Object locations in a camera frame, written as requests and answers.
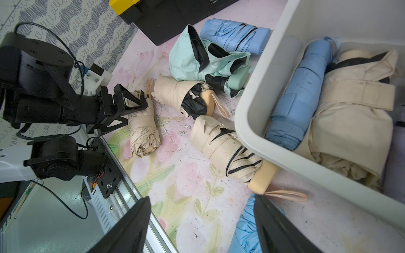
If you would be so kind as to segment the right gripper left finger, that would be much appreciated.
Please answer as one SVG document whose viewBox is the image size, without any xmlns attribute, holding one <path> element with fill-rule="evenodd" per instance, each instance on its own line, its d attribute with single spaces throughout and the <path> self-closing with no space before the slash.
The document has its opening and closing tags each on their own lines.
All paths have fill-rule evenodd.
<svg viewBox="0 0 405 253">
<path fill-rule="evenodd" d="M 95 245 L 90 253 L 141 253 L 143 252 L 151 215 L 149 197 L 136 204 Z"/>
</svg>

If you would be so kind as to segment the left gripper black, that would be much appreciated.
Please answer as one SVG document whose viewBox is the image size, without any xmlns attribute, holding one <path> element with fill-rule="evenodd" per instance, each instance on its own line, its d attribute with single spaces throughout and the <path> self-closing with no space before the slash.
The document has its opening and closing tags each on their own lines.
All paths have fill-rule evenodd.
<svg viewBox="0 0 405 253">
<path fill-rule="evenodd" d="M 138 112 L 148 107 L 145 93 L 141 90 L 134 95 L 117 84 L 114 92 L 112 96 L 106 87 L 100 87 L 97 95 L 79 96 L 78 104 L 73 105 L 67 98 L 55 102 L 7 85 L 1 89 L 1 100 L 5 100 L 3 119 L 14 129 L 26 123 L 61 123 L 67 126 L 84 124 L 87 134 L 104 136 L 128 125 L 125 117 L 118 117 L 111 124 L 106 124 L 107 118 L 114 114 L 114 103 L 117 112 Z"/>
</svg>

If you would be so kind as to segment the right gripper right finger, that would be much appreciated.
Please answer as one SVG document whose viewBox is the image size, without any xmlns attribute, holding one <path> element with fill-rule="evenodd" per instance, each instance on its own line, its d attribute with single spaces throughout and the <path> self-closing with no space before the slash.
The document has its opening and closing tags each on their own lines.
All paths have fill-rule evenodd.
<svg viewBox="0 0 405 253">
<path fill-rule="evenodd" d="M 320 252 L 266 196 L 255 196 L 254 217 L 262 252 Z"/>
</svg>

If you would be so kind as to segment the large beige umbrella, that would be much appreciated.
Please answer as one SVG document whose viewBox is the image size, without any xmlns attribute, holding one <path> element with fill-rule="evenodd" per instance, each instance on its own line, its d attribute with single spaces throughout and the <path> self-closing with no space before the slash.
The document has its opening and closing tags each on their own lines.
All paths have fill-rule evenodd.
<svg viewBox="0 0 405 253">
<path fill-rule="evenodd" d="M 296 153 L 371 189 L 390 150 L 399 52 L 351 50 L 327 67 L 317 110 Z"/>
</svg>

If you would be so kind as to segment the lavender umbrella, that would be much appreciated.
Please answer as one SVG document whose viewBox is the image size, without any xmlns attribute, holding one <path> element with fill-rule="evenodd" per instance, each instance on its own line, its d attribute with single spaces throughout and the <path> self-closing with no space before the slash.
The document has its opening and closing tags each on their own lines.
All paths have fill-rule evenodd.
<svg viewBox="0 0 405 253">
<path fill-rule="evenodd" d="M 395 122 L 383 178 L 383 193 L 405 203 L 405 106 Z"/>
</svg>

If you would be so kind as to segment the light blue umbrella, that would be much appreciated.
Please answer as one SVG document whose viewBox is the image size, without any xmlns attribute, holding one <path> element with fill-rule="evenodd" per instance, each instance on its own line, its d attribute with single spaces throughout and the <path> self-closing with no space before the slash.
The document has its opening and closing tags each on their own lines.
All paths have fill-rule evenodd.
<svg viewBox="0 0 405 253">
<path fill-rule="evenodd" d="M 294 151 L 304 139 L 319 104 L 324 75 L 341 48 L 325 36 L 308 44 L 272 115 L 265 139 Z"/>
</svg>

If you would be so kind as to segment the white plastic storage box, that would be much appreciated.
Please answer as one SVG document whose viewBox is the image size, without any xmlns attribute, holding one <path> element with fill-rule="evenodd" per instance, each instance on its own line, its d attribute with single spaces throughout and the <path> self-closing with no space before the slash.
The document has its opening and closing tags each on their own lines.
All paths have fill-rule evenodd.
<svg viewBox="0 0 405 253">
<path fill-rule="evenodd" d="M 404 230 L 404 204 L 263 138 L 300 53 L 308 43 L 326 35 L 339 39 L 344 49 L 369 44 L 404 50 L 405 3 L 288 1 L 237 106 L 237 134 L 264 159 Z"/>
</svg>

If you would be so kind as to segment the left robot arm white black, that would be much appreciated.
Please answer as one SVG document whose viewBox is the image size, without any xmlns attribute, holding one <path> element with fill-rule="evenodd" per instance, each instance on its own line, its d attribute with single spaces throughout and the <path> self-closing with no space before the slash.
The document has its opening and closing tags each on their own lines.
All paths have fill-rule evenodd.
<svg viewBox="0 0 405 253">
<path fill-rule="evenodd" d="M 127 125 L 127 115 L 147 108 L 146 95 L 135 96 L 118 84 L 114 94 L 100 86 L 94 96 L 77 94 L 69 83 L 74 59 L 47 42 L 9 32 L 1 43 L 1 106 L 3 118 L 23 138 L 34 123 L 85 125 L 102 136 Z M 100 147 L 80 146 L 70 135 L 28 138 L 30 158 L 1 175 L 2 182 L 71 180 L 104 170 L 109 156 Z"/>
</svg>

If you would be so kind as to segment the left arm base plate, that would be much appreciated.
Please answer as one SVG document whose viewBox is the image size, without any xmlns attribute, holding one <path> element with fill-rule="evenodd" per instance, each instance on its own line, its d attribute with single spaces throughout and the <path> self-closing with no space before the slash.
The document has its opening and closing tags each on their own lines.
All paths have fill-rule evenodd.
<svg viewBox="0 0 405 253">
<path fill-rule="evenodd" d="M 100 172 L 95 176 L 87 176 L 86 183 L 89 186 L 90 192 L 94 192 L 98 188 L 96 192 L 101 193 L 104 199 L 108 199 L 118 188 L 123 175 L 101 138 L 89 138 L 86 144 L 90 148 L 90 151 L 95 151 L 105 158 Z"/>
</svg>

